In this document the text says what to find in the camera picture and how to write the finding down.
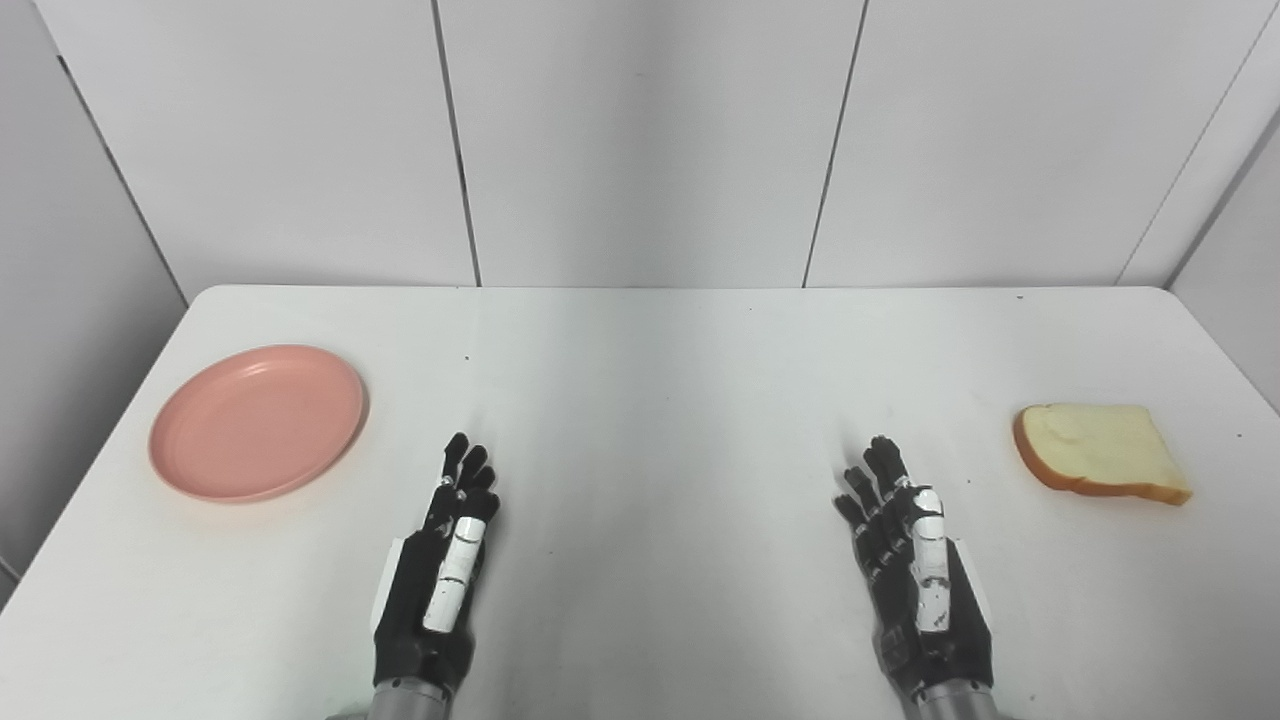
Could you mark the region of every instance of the white wall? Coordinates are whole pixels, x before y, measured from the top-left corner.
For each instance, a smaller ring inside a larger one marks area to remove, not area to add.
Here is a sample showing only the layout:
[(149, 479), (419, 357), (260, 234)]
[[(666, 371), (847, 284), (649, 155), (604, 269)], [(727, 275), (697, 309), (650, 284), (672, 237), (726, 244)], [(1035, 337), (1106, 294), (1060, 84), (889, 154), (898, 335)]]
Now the white wall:
[(38, 0), (188, 299), (474, 284), (426, 0)]
[(829, 160), (809, 284), (1158, 284), (1280, 100), (1277, 0), (37, 1), (188, 295), (471, 282), (436, 29), (488, 284), (795, 287)]
[(440, 15), (486, 284), (800, 286), (855, 3)]
[(18, 571), (182, 313), (35, 9), (0, 0), (0, 556)]
[(1274, 6), (872, 0), (810, 286), (1115, 283)]
[(1280, 140), (1272, 122), (1172, 291), (1280, 409)]

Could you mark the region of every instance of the silver cylinder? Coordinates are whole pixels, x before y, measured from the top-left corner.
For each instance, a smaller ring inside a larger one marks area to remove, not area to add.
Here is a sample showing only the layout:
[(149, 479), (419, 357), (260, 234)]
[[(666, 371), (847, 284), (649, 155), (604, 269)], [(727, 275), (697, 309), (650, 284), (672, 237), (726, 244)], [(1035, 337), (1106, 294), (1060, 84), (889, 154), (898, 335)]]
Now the silver cylinder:
[(417, 678), (383, 680), (374, 688), (369, 720), (445, 720), (449, 696)]
[(925, 688), (915, 705), (920, 720), (1001, 720), (991, 688), (970, 680), (947, 680)]

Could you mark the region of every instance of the white bread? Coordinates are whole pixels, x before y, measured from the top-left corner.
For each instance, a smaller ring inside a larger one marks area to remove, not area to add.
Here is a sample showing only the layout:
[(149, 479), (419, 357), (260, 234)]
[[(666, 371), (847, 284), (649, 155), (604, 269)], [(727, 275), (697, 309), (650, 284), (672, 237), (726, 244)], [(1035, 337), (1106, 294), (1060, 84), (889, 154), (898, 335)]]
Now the white bread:
[(1014, 442), (1032, 474), (1053, 489), (1170, 505), (1192, 496), (1151, 413), (1139, 405), (1032, 405), (1014, 420)]

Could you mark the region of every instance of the white table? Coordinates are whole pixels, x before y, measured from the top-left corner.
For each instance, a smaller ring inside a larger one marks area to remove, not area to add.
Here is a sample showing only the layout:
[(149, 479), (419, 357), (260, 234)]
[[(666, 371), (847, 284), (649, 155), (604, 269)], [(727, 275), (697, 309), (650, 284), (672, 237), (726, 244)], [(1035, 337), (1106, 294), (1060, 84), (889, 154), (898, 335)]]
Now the white table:
[[(364, 375), (351, 451), (256, 505), (161, 484), (146, 438), (169, 393), (278, 342)], [(1046, 401), (1151, 407), (1196, 497), (1044, 488), (1010, 420)], [(457, 720), (899, 717), (829, 505), (876, 433), (972, 556), (1005, 712), (1276, 712), (1280, 419), (1161, 291), (220, 287), (0, 615), (0, 714), (357, 708), (388, 541), (456, 429), (503, 497)]]

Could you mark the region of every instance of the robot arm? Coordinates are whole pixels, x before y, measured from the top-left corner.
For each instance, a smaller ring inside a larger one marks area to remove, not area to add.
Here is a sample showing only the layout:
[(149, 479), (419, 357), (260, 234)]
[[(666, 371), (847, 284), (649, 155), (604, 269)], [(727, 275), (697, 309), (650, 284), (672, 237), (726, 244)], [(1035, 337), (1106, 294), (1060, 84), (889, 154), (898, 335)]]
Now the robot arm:
[(462, 433), (422, 528), (392, 543), (374, 602), (374, 700), (367, 720), (444, 720), (471, 666), (471, 585), (484, 561), (485, 528), (498, 511), (483, 446)]
[(850, 468), (852, 495), (835, 503), (852, 529), (879, 618), (876, 651), (884, 673), (923, 720), (998, 720), (991, 632), (946, 537), (937, 492), (911, 480), (888, 438), (873, 439), (863, 459), (876, 480)]

